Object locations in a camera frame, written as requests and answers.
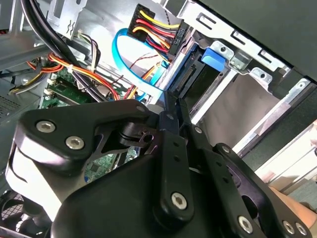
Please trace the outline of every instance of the ventilation slot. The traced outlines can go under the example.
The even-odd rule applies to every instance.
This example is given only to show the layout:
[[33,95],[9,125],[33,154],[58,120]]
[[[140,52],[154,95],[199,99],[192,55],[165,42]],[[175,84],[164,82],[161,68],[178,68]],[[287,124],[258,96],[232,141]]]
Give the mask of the ventilation slot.
[[19,104],[0,96],[0,118],[6,116],[8,113],[18,109]]

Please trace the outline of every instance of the cable tie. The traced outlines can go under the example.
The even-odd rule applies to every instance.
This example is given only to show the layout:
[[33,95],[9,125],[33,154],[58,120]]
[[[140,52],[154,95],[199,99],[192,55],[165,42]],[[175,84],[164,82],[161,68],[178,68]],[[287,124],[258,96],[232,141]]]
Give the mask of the cable tie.
[[69,73],[73,73],[73,67],[74,67],[74,65],[73,64],[70,64],[68,67],[67,67],[67,71],[69,72]]

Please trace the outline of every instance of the green circuit board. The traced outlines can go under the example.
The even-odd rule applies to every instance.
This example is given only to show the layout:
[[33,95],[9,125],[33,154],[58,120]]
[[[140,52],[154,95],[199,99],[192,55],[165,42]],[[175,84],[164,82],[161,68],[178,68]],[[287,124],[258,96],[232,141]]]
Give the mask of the green circuit board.
[[[50,95],[44,95],[42,100],[41,109],[54,108],[54,107],[66,107],[71,105],[91,103],[91,98],[85,93],[79,91],[73,84],[74,80],[72,75],[67,70],[62,70],[57,73],[56,83],[53,85],[47,85],[47,89],[53,93]],[[136,157],[134,149],[130,148],[127,154],[127,159]],[[112,171],[117,155],[111,154],[103,156],[88,163],[85,169],[85,181],[92,182],[101,178],[103,175]]]

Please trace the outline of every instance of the white connector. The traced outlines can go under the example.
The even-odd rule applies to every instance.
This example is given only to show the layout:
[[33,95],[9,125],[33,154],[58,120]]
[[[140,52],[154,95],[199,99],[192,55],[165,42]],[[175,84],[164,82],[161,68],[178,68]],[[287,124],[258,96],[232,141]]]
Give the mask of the white connector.
[[53,94],[53,91],[52,91],[51,89],[45,88],[45,89],[44,89],[44,94],[45,94],[45,95],[52,95],[52,94]]
[[52,73],[50,79],[57,79],[57,74],[56,73]]
[[48,78],[48,79],[47,79],[47,83],[48,83],[49,85],[54,85],[54,84],[56,83],[56,79]]

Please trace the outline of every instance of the motherboard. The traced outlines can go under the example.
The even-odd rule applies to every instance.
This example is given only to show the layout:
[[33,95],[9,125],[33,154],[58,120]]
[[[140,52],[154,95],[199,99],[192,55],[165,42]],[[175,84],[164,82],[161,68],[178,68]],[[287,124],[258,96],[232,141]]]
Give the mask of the motherboard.
[[[92,102],[88,94],[78,90],[72,75],[64,69],[48,79],[40,108],[67,107]],[[131,147],[128,150],[126,161],[128,162],[136,157],[136,150]],[[118,158],[118,154],[109,154],[90,162],[85,169],[85,182],[92,182],[112,171]]]

